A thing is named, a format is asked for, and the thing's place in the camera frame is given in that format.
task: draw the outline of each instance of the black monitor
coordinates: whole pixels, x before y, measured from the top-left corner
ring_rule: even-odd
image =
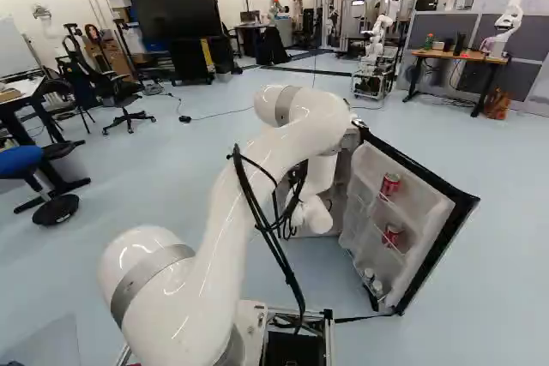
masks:
[[[417,11],[437,10],[437,0],[416,0],[415,9]]]
[[[131,0],[147,41],[222,35],[217,0]]]

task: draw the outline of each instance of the blue box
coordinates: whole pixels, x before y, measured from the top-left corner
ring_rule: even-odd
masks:
[[[143,42],[147,51],[167,51],[168,48],[164,42]]]

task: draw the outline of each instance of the black office chair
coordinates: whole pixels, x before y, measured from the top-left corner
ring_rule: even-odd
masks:
[[[65,44],[68,39],[70,39],[73,43],[73,50],[69,49]],[[139,111],[137,113],[128,113],[128,111],[126,111],[126,106],[129,106],[136,100],[142,98],[142,96],[137,93],[143,90],[143,85],[130,81],[124,81],[124,79],[130,75],[117,75],[116,72],[113,71],[107,71],[104,73],[96,71],[93,67],[87,64],[86,59],[81,53],[80,46],[78,44],[75,45],[75,41],[70,36],[67,36],[64,39],[63,46],[67,51],[71,62],[76,63],[82,73],[94,85],[95,94],[103,100],[111,99],[115,107],[122,109],[123,115],[115,117],[110,125],[105,126],[103,128],[103,135],[109,135],[109,129],[112,129],[124,122],[128,125],[128,133],[134,133],[131,126],[132,120],[148,119],[153,123],[156,122],[156,118],[154,116],[149,116],[145,111]]]
[[[60,99],[48,99],[48,95],[57,95],[56,97],[59,97]],[[59,125],[57,120],[64,120],[73,117],[75,115],[72,113],[77,111],[81,116],[86,131],[90,133],[89,127],[86,123],[86,118],[84,117],[84,112],[91,119],[91,121],[95,123],[94,118],[89,114],[78,99],[77,93],[75,93],[75,89],[72,85],[68,81],[62,79],[61,76],[57,79],[47,79],[43,81],[38,90],[34,93],[34,96],[39,99],[44,98],[45,101],[49,103],[49,105],[45,107],[45,110],[52,116],[54,124],[61,131],[63,131],[63,128]]]
[[[227,29],[226,26],[225,26],[225,23],[221,23],[221,25],[223,25],[223,34],[225,34],[225,36],[227,36],[229,39],[236,39],[237,41],[237,50],[236,51],[232,51],[232,54],[234,56],[238,56],[238,57],[242,57],[242,51],[240,51],[240,42],[238,42],[238,33],[237,33],[237,29]]]

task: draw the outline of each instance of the gray partition panel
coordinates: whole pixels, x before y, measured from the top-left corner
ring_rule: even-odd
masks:
[[[420,14],[413,18],[413,26],[409,34],[408,49],[419,49],[429,33],[433,33],[436,39],[455,39],[459,33],[467,35],[465,45],[468,44],[473,34],[477,21],[476,13],[448,13],[448,14]]]
[[[500,87],[508,92],[512,100],[523,102],[535,78],[540,71],[539,64],[511,61],[499,68],[492,89]],[[460,77],[457,87],[464,92],[480,93],[488,75],[488,66],[485,63],[467,63]]]
[[[473,47],[478,48],[483,39],[497,34],[494,22],[500,15],[482,15],[474,36]],[[549,16],[524,15],[521,27],[509,38],[505,50],[512,57],[528,60],[545,60],[549,52]]]

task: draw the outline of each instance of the blue chair seat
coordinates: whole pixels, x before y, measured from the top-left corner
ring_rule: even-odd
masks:
[[[0,152],[0,179],[21,178],[42,160],[43,151],[38,146],[12,147]]]

